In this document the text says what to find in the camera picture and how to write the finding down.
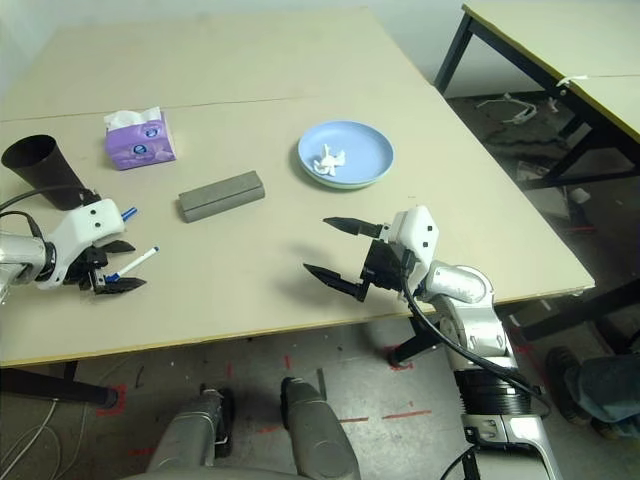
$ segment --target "white wall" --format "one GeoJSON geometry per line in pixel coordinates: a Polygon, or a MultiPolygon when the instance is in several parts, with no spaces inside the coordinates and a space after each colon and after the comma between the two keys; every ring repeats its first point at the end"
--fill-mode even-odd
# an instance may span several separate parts
{"type": "MultiPolygon", "coordinates": [[[[0,95],[59,26],[363,4],[433,81],[462,17],[462,0],[0,0],[0,95]]],[[[473,39],[447,96],[535,88],[517,68],[473,39]]]]}
{"type": "Polygon", "coordinates": [[[0,97],[51,38],[53,12],[48,0],[0,0],[0,97]]]}

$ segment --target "white marker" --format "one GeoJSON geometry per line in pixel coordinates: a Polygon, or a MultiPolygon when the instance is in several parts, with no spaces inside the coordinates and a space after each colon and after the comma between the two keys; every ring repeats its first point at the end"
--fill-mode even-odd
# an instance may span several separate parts
{"type": "Polygon", "coordinates": [[[147,253],[145,253],[144,255],[136,258],[133,262],[131,262],[129,265],[121,268],[120,270],[118,270],[116,273],[114,273],[113,275],[108,275],[107,277],[105,277],[105,281],[108,283],[113,283],[113,282],[117,282],[118,280],[120,280],[120,278],[125,275],[127,272],[133,270],[134,268],[136,268],[138,265],[140,265],[142,262],[144,262],[146,259],[148,259],[149,257],[154,256],[156,253],[158,253],[158,250],[160,250],[158,247],[153,247],[151,250],[149,250],[147,253]]]}

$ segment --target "blue plate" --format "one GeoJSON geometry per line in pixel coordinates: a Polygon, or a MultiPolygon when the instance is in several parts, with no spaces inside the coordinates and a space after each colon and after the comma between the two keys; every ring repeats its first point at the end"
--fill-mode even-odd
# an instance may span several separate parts
{"type": "Polygon", "coordinates": [[[393,146],[382,133],[358,122],[327,122],[307,130],[298,142],[298,155],[305,172],[318,182],[342,189],[362,188],[380,180],[393,165],[393,146]],[[344,150],[346,163],[336,167],[336,176],[320,175],[313,161],[322,158],[324,144],[331,155],[344,150]]]}

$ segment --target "marker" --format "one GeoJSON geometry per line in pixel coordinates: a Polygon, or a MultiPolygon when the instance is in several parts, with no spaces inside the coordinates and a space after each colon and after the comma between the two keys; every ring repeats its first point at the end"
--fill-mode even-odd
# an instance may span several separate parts
{"type": "Polygon", "coordinates": [[[144,255],[136,258],[133,262],[131,262],[129,265],[127,265],[126,267],[121,268],[120,270],[118,270],[116,273],[114,273],[113,275],[107,275],[104,279],[107,283],[113,283],[113,282],[117,282],[118,280],[120,280],[120,278],[125,275],[127,272],[129,272],[130,270],[133,270],[134,268],[136,268],[138,265],[140,265],[142,262],[144,262],[146,259],[148,259],[149,257],[154,256],[156,253],[158,253],[158,250],[160,250],[158,247],[153,247],[151,250],[149,250],[147,253],[145,253],[144,255]]]}
{"type": "Polygon", "coordinates": [[[129,210],[122,214],[122,221],[126,222],[131,217],[133,217],[136,213],[138,213],[138,209],[136,207],[131,207],[129,210]]]}

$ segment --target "gray block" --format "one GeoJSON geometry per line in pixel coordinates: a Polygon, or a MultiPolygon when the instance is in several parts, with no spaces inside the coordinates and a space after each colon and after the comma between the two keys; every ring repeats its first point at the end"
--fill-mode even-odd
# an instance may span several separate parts
{"type": "Polygon", "coordinates": [[[195,222],[264,198],[264,186],[258,174],[251,171],[181,193],[178,197],[184,219],[195,222]]]}

